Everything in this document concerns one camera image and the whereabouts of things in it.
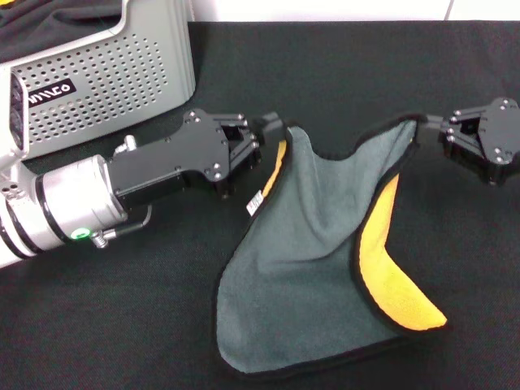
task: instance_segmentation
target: white wall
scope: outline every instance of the white wall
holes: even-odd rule
[[[195,20],[202,21],[443,20],[449,4],[450,0],[191,0]],[[449,19],[520,20],[520,0],[453,0]]]

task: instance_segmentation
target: perforated metal panel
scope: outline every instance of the perforated metal panel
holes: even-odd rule
[[[141,122],[182,105],[193,94],[183,2],[125,0],[123,7],[119,27],[112,31],[11,65],[35,103],[29,110],[29,157]],[[56,84],[67,79],[74,93]]]

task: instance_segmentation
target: black fabric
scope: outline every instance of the black fabric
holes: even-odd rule
[[[186,106],[30,167],[110,155],[129,133],[163,137],[196,106],[278,111],[317,149],[339,153],[402,111],[448,115],[520,96],[517,23],[192,24],[190,32],[198,87]],[[223,370],[211,348],[211,295],[248,223],[245,188],[262,183],[254,172],[225,202],[197,192],[160,201],[148,229],[105,251],[83,242],[1,270],[2,388],[520,388],[520,182],[487,187],[442,156],[436,135],[421,142],[401,173],[388,251],[446,314],[445,335],[282,382]]]
[[[0,7],[0,63],[114,27],[121,0],[15,0]]]

